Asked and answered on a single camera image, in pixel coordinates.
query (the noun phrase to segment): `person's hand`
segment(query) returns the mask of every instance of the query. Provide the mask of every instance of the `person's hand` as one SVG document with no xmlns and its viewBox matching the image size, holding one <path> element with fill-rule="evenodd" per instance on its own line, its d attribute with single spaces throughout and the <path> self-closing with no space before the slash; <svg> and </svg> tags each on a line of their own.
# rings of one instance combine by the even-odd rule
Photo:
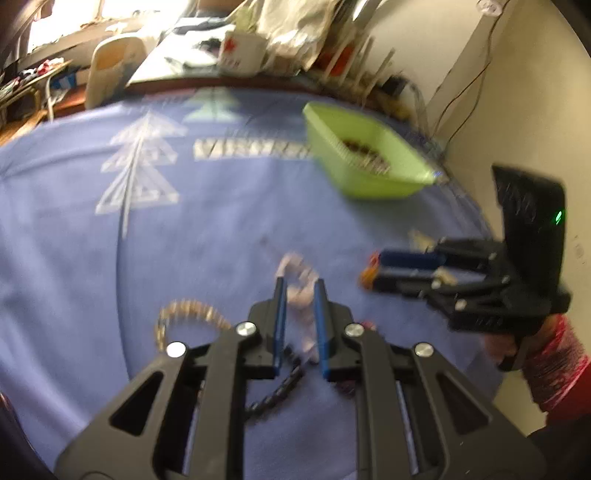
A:
<svg viewBox="0 0 591 480">
<path fill-rule="evenodd" d="M 558 315 L 551 315 L 544 321 L 542 328 L 531 339 L 529 355 L 542 350 L 554 338 Z M 501 363 L 506 356 L 517 355 L 515 337 L 512 335 L 483 335 L 484 347 L 496 363 Z"/>
</svg>

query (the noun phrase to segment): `black chain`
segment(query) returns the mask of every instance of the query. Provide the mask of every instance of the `black chain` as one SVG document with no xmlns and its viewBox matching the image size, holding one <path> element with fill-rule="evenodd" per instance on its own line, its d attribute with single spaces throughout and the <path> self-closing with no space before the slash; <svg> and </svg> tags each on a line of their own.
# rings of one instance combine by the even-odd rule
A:
<svg viewBox="0 0 591 480">
<path fill-rule="evenodd" d="M 283 349 L 283 358 L 291 364 L 291 372 L 283 379 L 281 385 L 273 393 L 264 397 L 261 401 L 254 402 L 246 407 L 246 420 L 256 420 L 264 413 L 278 406 L 293 392 L 304 376 L 304 367 L 301 358 L 294 352 L 291 345 Z"/>
</svg>

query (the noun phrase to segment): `blue tablecloth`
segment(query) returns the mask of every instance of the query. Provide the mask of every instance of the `blue tablecloth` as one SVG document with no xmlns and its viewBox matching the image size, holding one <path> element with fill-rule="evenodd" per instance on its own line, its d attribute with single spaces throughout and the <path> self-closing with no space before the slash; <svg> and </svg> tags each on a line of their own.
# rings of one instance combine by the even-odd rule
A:
<svg viewBox="0 0 591 480">
<path fill-rule="evenodd" d="M 356 282 L 372 252 L 408 248 L 412 229 L 434 238 L 485 234 L 478 210 L 450 185 L 397 201 L 343 197 L 306 147 L 301 110 L 310 100 L 320 99 L 205 89 L 126 101 L 42 125 L 0 149 L 0 389 L 48 465 L 153 359 L 161 307 L 197 298 L 244 320 L 253 302 L 271 296 L 289 251 L 356 319 L 375 322 L 391 343 L 432 343 L 493 395 L 501 375 L 476 336 L 450 332 L 421 301 Z M 182 330 L 189 345 L 214 335 Z M 291 320 L 287 338 L 299 345 Z M 249 396 L 271 388 L 259 382 Z M 246 478 L 351 475 L 353 409 L 309 370 L 277 414 L 247 428 Z"/>
</svg>

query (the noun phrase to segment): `wooden table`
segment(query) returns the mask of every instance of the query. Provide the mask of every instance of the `wooden table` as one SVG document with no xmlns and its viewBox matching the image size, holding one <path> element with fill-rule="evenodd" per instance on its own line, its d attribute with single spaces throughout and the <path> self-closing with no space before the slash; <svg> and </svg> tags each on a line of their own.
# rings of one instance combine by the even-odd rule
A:
<svg viewBox="0 0 591 480">
<path fill-rule="evenodd" d="M 4 125 L 0 129 L 0 147 L 32 131 L 46 116 L 47 110 L 39 110 L 27 119 L 17 120 Z"/>
<path fill-rule="evenodd" d="M 139 66 L 125 92 L 146 95 L 167 90 L 226 86 L 317 93 L 315 85 L 301 76 L 283 78 L 257 75 L 244 78 L 222 75 L 216 67 L 216 56 L 193 46 L 212 37 L 223 39 L 228 28 L 231 27 L 186 35 L 169 34 Z M 196 66 L 189 68 L 183 63 Z"/>
</svg>

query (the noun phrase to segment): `white chair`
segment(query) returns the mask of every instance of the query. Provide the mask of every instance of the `white chair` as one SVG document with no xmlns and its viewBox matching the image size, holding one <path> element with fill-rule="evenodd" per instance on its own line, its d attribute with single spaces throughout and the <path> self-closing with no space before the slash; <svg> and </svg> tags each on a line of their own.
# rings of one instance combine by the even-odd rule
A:
<svg viewBox="0 0 591 480">
<path fill-rule="evenodd" d="M 124 33 L 100 42 L 90 62 L 86 109 L 98 107 L 121 93 L 147 56 L 147 46 L 137 33 Z"/>
</svg>

